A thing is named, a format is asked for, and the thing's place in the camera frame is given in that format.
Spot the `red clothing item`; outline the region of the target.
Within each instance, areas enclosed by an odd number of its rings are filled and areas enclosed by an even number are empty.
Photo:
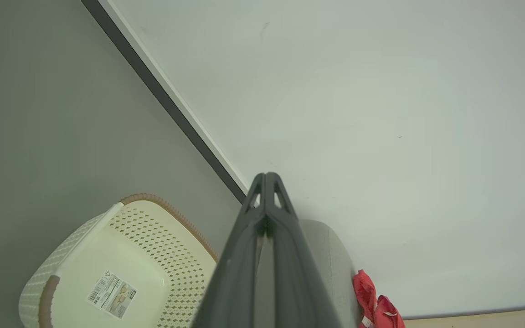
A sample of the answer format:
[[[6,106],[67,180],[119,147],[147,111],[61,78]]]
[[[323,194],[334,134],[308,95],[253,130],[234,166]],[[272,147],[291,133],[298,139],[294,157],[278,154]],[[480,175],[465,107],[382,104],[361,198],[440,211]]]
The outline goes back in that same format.
[[[375,285],[364,270],[354,275],[353,286],[356,299],[363,309],[359,328],[406,328],[392,302],[384,295],[377,296]]]

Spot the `white and grey baseboard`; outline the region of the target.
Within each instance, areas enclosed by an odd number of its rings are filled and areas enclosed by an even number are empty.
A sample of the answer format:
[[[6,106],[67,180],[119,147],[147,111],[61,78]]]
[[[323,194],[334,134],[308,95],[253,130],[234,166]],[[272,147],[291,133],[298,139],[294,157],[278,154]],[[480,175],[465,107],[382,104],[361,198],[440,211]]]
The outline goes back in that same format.
[[[106,33],[108,38],[113,42],[117,50],[119,50],[125,60],[131,65],[132,69],[151,91],[152,95],[158,100],[167,114],[169,114],[174,120],[224,185],[231,191],[236,200],[240,203],[244,201],[246,198],[246,192],[243,190],[244,187],[241,185],[241,182],[231,176],[230,171],[223,166],[223,163],[212,151],[212,147],[207,145],[204,138],[199,135],[198,131],[196,131],[191,125],[190,121],[187,120],[180,107],[175,104],[171,97],[171,92],[166,91],[154,74],[150,72],[150,69],[139,56],[137,50],[134,50],[133,45],[117,26],[116,21],[110,17],[110,14],[101,4],[100,0],[81,0],[81,2],[93,16],[96,23],[100,25],[104,33]]]

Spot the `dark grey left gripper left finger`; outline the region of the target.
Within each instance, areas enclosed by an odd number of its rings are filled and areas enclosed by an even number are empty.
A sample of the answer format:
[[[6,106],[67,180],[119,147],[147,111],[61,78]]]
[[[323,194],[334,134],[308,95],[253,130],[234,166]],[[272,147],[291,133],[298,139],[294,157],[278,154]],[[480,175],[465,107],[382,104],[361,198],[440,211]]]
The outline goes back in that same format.
[[[254,177],[191,328],[254,328],[264,177]]]

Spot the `white barcode label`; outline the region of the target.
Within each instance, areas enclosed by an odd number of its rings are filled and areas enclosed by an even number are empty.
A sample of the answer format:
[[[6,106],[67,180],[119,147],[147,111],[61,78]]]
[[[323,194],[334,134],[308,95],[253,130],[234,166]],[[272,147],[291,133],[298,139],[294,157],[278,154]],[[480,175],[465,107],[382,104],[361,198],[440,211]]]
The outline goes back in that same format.
[[[123,319],[138,289],[111,271],[105,271],[95,282],[86,300],[118,319]]]

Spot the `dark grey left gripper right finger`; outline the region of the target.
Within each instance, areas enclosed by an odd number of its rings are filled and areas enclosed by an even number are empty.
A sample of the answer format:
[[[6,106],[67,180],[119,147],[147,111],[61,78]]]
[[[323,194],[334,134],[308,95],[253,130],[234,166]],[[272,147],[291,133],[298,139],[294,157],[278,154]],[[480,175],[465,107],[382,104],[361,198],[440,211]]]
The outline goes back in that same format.
[[[273,243],[275,328],[341,328],[281,177],[265,175],[265,227]]]

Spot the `cream perforated laundry basket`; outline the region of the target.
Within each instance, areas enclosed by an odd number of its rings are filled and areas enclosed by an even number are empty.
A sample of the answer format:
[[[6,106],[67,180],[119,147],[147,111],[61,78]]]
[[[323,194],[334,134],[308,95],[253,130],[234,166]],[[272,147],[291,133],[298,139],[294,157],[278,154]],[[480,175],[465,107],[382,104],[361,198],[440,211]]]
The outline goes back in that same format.
[[[24,328],[190,328],[217,264],[197,228],[156,195],[125,197],[69,235],[28,280]],[[123,319],[86,300],[111,271],[138,289]]]

